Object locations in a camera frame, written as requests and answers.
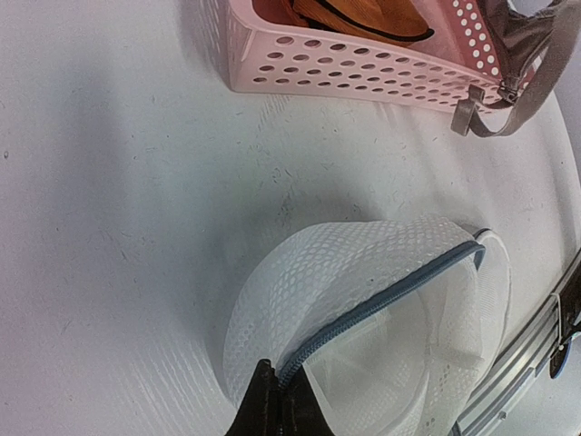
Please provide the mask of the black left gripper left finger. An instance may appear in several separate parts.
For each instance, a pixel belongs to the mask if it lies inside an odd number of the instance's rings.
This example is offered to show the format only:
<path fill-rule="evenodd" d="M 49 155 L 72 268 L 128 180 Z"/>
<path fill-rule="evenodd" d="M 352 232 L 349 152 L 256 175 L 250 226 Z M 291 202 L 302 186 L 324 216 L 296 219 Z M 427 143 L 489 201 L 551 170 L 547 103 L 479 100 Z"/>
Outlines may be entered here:
<path fill-rule="evenodd" d="M 280 386 L 268 359 L 259 360 L 226 436 L 275 436 L 281 431 Z"/>

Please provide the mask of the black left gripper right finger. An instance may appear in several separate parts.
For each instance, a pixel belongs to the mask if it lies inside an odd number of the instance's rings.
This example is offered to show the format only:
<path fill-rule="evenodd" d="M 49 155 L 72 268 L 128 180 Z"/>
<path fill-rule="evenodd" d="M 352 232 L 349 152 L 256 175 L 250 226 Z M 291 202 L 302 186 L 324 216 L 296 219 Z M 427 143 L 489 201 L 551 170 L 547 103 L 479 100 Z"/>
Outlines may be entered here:
<path fill-rule="evenodd" d="M 294 376 L 282 398 L 282 435 L 333 436 L 306 376 Z"/>

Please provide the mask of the white mesh laundry bag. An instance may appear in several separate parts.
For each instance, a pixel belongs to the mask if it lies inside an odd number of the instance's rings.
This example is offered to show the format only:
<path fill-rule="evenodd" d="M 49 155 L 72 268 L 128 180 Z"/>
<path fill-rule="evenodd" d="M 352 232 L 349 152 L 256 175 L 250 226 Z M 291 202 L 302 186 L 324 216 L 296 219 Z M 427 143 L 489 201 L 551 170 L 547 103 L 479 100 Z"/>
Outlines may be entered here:
<path fill-rule="evenodd" d="M 228 398 L 238 411 L 268 359 L 280 424 L 285 391 L 306 376 L 334 435 L 451 435 L 501 351 L 510 300 L 507 249 L 489 229 L 439 216 L 312 225 L 241 289 Z"/>

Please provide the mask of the orange black bra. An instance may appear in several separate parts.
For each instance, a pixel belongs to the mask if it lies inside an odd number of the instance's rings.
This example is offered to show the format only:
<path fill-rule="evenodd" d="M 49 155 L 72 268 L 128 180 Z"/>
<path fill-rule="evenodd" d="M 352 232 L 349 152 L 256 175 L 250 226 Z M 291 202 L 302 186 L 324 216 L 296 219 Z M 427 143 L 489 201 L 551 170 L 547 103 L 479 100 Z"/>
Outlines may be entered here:
<path fill-rule="evenodd" d="M 409 0 L 268 0 L 254 1 L 257 15 L 274 24 L 294 25 L 357 36 L 398 46 L 435 34 Z"/>

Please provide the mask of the grey bra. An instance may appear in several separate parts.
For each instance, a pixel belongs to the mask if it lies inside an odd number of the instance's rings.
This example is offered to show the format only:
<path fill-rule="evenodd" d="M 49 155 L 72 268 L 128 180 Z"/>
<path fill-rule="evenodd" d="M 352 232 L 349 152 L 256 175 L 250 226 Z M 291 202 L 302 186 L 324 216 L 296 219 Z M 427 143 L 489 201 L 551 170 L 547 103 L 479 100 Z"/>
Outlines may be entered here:
<path fill-rule="evenodd" d="M 463 136 L 510 136 L 537 113 L 564 72 L 580 32 L 580 3 L 553 1 L 531 16 L 507 1 L 478 1 L 477 6 L 497 53 L 500 100 L 485 103 L 485 91 L 472 84 L 468 97 L 457 103 L 451 129 Z M 481 120 L 480 107 L 510 113 L 493 132 Z"/>

